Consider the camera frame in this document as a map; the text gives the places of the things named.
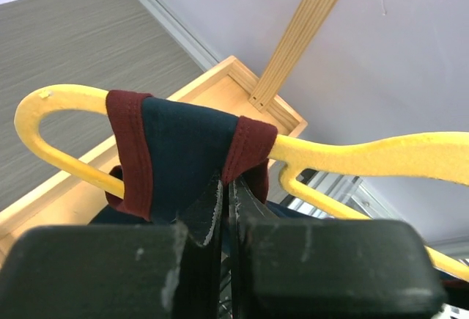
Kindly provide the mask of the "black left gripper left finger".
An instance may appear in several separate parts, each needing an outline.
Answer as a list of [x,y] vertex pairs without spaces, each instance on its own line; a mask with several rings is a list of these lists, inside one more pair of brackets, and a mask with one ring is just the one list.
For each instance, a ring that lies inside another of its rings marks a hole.
[[175,223],[44,226],[1,269],[3,318],[216,318],[223,186]]

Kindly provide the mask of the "navy maroon tank top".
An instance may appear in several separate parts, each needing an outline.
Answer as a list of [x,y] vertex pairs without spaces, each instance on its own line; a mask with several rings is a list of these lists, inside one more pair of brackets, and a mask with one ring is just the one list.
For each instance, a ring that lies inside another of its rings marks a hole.
[[106,194],[94,224],[170,224],[218,173],[227,186],[243,177],[253,195],[280,217],[299,217],[267,200],[268,154],[276,126],[223,111],[111,90],[106,111],[120,164],[110,174],[123,181],[122,198]]

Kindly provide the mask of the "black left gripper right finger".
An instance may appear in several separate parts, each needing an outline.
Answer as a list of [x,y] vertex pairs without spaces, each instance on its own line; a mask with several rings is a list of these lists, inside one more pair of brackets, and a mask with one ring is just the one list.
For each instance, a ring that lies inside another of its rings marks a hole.
[[228,199],[235,318],[431,318],[446,302],[404,222],[279,218],[242,179]]

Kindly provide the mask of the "yellow clothes hanger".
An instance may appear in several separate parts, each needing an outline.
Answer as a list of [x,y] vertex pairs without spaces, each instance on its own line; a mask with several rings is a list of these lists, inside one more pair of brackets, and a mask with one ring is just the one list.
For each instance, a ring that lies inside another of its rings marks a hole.
[[[40,122],[55,111],[82,110],[107,114],[108,92],[76,84],[57,84],[27,95],[15,113],[21,141],[38,157],[92,185],[125,197],[127,183],[50,146],[40,135]],[[391,137],[365,144],[336,146],[277,135],[269,158],[283,161],[281,185],[290,194],[343,219],[362,215],[296,180],[305,168],[343,175],[428,177],[468,184],[468,133],[436,132]]]

